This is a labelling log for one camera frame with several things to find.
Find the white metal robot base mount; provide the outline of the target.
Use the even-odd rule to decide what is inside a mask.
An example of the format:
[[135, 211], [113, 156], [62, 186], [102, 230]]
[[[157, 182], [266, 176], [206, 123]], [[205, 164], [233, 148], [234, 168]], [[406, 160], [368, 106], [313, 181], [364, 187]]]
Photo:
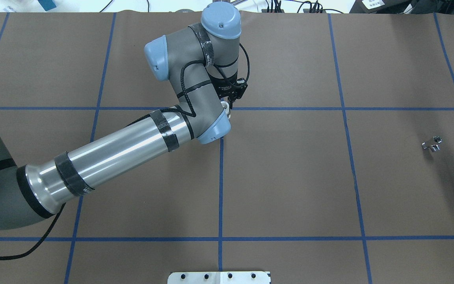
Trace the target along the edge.
[[201, 271], [171, 273], [168, 284], [270, 284], [266, 271]]

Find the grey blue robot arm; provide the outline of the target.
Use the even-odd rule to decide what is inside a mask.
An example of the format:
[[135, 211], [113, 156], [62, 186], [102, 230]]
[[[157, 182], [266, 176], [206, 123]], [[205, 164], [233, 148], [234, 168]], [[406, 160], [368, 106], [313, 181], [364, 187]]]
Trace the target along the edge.
[[232, 103], [247, 88], [237, 77], [241, 34], [240, 11], [213, 2], [200, 22], [147, 43], [150, 70], [170, 82], [179, 103], [47, 163], [18, 167], [0, 137], [0, 230], [58, 215], [71, 199], [191, 140], [208, 144], [227, 135]]

